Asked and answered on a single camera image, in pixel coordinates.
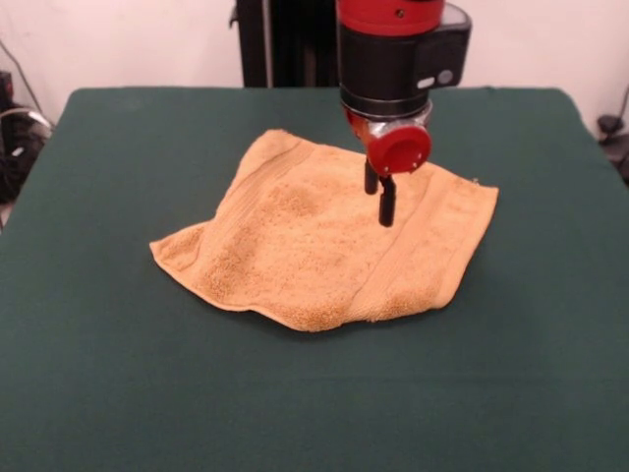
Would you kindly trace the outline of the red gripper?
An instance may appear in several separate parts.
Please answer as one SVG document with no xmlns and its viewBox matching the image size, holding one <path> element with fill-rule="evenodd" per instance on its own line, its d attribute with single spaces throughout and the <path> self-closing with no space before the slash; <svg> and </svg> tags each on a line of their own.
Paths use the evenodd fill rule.
<svg viewBox="0 0 629 472">
<path fill-rule="evenodd" d="M 347 107 L 344 111 L 350 127 L 365 148 L 365 192 L 375 195 L 380 182 L 378 222 L 383 227 L 391 227 L 397 196 L 391 175 L 412 173 L 428 160 L 432 148 L 428 130 L 432 106 L 426 105 L 414 116 L 388 121 L 368 119 Z"/>
</svg>

